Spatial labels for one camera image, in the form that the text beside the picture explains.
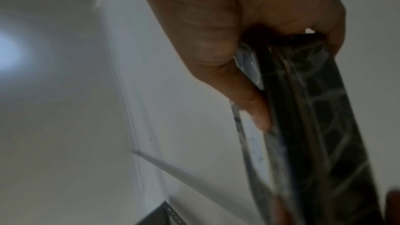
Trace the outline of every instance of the plastic-wrapped package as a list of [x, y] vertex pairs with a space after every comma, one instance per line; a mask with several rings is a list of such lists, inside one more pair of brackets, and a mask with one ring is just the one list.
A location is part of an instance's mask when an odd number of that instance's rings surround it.
[[384, 224], [368, 156], [324, 38], [245, 34], [237, 66], [261, 90], [273, 128], [261, 133], [232, 104], [247, 177], [266, 224], [280, 196], [294, 224]]

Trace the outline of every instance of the skin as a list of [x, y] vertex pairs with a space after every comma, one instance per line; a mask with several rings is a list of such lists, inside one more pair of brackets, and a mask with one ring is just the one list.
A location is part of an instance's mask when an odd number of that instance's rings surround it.
[[[326, 35], [334, 55], [345, 38], [345, 8], [340, 0], [148, 0], [153, 12], [189, 71], [247, 110], [257, 127], [272, 125], [267, 102], [236, 68], [234, 55], [241, 35], [263, 24], [271, 36], [303, 33], [311, 28]], [[279, 225], [290, 217], [279, 199], [274, 212]], [[387, 195], [388, 225], [400, 225], [400, 193]]]

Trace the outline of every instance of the finger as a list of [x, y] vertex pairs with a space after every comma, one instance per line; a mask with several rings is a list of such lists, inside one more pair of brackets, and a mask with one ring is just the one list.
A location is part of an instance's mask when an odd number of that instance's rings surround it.
[[400, 225], [400, 192], [390, 191], [386, 195], [386, 224]]
[[336, 55], [345, 41], [346, 9], [340, 0], [331, 0], [320, 20], [311, 27], [326, 35], [331, 52]]
[[246, 110], [262, 131], [271, 127], [268, 105], [260, 90], [236, 67], [232, 59], [221, 66], [189, 68], [199, 80], [211, 85]]
[[276, 217], [277, 225], [292, 225], [292, 219], [290, 213], [286, 209], [283, 201], [280, 198], [276, 198], [273, 201], [273, 215]]

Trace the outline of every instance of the bright light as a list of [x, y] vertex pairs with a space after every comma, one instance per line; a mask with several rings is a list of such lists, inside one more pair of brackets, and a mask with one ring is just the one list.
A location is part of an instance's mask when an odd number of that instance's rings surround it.
[[22, 52], [13, 38], [0, 33], [0, 72], [12, 70], [22, 62]]

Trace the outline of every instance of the white wall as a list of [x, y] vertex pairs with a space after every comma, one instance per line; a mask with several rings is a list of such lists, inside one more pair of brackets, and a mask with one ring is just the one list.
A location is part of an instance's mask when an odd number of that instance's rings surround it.
[[[343, 2], [348, 33], [338, 64], [383, 197], [400, 184], [399, 0]], [[103, 0], [102, 11], [136, 148], [254, 211], [228, 100], [188, 73], [145, 0]], [[239, 222], [174, 178], [159, 179], [153, 199], [175, 201], [200, 224]]]
[[2, 225], [132, 225], [147, 214], [92, 5], [0, 0]]

